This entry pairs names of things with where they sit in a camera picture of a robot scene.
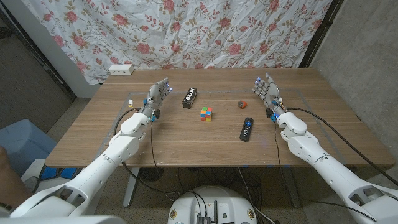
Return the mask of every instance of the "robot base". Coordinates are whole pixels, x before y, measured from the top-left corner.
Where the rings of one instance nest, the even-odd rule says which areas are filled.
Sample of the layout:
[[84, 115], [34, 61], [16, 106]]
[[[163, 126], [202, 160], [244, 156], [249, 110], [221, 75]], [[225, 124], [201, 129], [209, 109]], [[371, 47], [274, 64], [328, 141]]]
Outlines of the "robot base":
[[205, 218], [205, 205], [191, 192], [183, 194], [177, 199], [169, 213], [168, 224], [201, 224], [201, 223], [243, 223], [256, 224], [257, 218], [253, 206], [242, 195], [222, 186], [208, 185], [193, 189], [200, 195], [206, 204], [207, 218]]

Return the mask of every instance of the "wooden table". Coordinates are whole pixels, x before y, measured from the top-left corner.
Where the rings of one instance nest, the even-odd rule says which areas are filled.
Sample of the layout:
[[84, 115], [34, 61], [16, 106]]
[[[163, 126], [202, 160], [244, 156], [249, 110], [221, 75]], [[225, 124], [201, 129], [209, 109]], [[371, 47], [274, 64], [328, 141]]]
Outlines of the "wooden table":
[[[154, 122], [154, 155], [159, 167], [266, 167], [279, 165], [274, 123], [266, 117], [265, 106], [250, 89], [257, 77], [269, 72], [279, 86], [284, 105], [313, 111], [333, 125], [352, 145], [375, 164], [390, 166], [395, 160], [315, 70], [219, 69], [219, 70], [136, 70], [130, 76], [110, 76], [87, 104], [45, 163], [51, 167], [84, 167], [106, 149], [115, 119], [128, 109], [142, 105], [151, 85], [168, 77], [173, 88]], [[198, 95], [191, 109], [182, 108], [190, 87]], [[237, 107], [238, 100], [248, 103]], [[200, 120], [203, 106], [213, 108], [211, 122]], [[294, 111], [321, 146], [347, 166], [367, 165], [324, 124], [309, 114]], [[239, 140], [245, 117], [254, 119], [249, 142]], [[135, 156], [126, 161], [133, 167], [154, 167], [150, 148], [150, 126]], [[283, 165], [307, 166], [287, 148], [277, 129]]]

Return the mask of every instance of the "rubik's cube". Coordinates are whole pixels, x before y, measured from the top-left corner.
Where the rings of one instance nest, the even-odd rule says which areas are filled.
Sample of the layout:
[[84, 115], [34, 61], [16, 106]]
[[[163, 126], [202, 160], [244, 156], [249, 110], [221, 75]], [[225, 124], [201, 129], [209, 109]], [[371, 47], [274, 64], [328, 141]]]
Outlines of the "rubik's cube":
[[211, 121], [211, 113], [212, 113], [211, 108], [202, 108], [200, 112], [200, 118], [202, 121]]

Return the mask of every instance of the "blue chair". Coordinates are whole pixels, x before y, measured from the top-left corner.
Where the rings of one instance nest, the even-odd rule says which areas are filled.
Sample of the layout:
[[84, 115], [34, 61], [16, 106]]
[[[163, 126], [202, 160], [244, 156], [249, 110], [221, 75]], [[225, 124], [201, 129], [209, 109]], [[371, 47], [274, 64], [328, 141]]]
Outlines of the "blue chair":
[[45, 159], [57, 145], [28, 119], [0, 130], [0, 145], [5, 147], [12, 169], [22, 176], [35, 159]]

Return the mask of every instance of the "black box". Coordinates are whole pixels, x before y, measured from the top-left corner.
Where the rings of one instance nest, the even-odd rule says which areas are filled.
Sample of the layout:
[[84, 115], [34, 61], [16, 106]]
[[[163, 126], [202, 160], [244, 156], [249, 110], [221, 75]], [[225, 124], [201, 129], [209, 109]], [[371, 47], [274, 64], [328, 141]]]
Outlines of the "black box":
[[197, 89], [189, 88], [187, 94], [182, 100], [182, 107], [190, 109], [192, 107], [192, 103], [196, 96], [197, 96]]

